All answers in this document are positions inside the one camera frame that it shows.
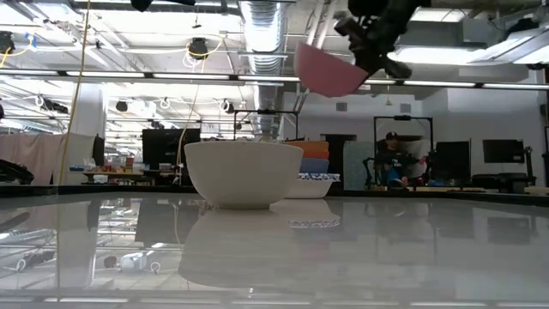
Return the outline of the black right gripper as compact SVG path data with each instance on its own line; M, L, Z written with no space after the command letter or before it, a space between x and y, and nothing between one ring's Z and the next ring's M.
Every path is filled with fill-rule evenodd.
M349 0L351 17L338 20L335 31L348 37L355 65L369 76L379 70L396 79L408 79L412 70L386 55L395 49L397 39L407 31L407 24L419 7L431 7L431 0Z

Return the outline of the black monitor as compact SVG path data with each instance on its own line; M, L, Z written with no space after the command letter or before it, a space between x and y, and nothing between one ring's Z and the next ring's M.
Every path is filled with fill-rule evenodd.
M524 145L522 140L483 140L485 163L517 163L522 164Z
M438 142L433 157L432 176L436 180L454 180L458 184L469 181L471 176L469 141Z

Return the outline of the pink curtain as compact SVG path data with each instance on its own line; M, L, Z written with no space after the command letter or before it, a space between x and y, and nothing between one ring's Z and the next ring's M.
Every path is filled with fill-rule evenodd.
M25 166L34 176L33 185L57 185L61 173L61 185L80 185L86 177L69 168L92 158L94 141L93 136L73 133L0 135L0 159Z

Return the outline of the silver ventilation duct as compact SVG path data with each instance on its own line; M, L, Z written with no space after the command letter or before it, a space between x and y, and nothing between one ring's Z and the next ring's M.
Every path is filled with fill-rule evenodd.
M283 46L284 3L239 1L244 20L246 51L252 54L280 54ZM278 56L249 56L250 72L259 76L278 76L282 72L282 58ZM279 86L253 86L254 105L259 110L280 110L277 99ZM253 118L254 131L262 141L273 141L279 133L280 115L259 115Z

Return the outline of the blue bowl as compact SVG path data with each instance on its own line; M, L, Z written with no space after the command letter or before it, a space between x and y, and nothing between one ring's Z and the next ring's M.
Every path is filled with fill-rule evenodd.
M301 173L327 173L328 170L329 160L317 158L304 158L299 169Z

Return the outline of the blue patterned white plate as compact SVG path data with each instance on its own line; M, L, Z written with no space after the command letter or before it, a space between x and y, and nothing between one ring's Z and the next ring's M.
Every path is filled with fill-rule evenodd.
M340 181L337 173L299 173L286 198L318 199L324 198L333 183Z

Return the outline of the pink bowl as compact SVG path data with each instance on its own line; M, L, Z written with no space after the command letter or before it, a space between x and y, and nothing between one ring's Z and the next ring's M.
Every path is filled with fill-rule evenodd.
M343 97L355 92L369 77L360 67L299 42L293 67L300 82L325 97Z

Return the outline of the orange bowl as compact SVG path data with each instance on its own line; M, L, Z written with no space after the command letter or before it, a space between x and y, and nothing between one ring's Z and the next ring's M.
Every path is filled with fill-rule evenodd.
M284 144L301 148L304 151L323 152L329 150L329 143L325 141L284 141Z

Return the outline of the person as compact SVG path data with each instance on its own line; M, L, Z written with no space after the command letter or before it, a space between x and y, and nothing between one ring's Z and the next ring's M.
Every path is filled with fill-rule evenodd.
M408 178L405 169L414 164L424 165L425 157L416 158L400 148L399 136L396 132L389 132L383 140L383 146L377 151L374 158L374 167L381 185L388 191L407 190Z

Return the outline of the teal board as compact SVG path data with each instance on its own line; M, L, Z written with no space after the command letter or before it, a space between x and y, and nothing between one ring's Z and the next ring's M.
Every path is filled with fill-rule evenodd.
M343 147L345 191L364 191L367 172L363 161L374 155L373 142L346 141Z

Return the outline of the long ceiling light strip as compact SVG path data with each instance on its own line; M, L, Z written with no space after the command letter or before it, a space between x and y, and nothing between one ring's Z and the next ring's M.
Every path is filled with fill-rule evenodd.
M0 69L0 76L14 78L68 81L80 77L92 82L151 82L207 81L207 82L299 82L296 76L223 75L204 73L154 73L129 71L67 71L67 70L15 70Z

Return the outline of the black cabinet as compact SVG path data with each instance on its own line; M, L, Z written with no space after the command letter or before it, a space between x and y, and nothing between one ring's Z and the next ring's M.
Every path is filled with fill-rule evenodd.
M149 167L146 174L154 177L156 185L171 185L176 178L177 158L184 165L182 171L182 185L190 185L190 177L186 167L184 146L193 142L200 142L199 129L187 129L182 142L179 142L183 129L151 129L142 131L142 158Z

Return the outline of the cream white bowl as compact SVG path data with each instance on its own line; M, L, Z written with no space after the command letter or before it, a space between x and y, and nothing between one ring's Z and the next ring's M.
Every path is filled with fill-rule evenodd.
M272 142L194 142L184 146L190 180L221 209L267 209L295 185L304 150Z

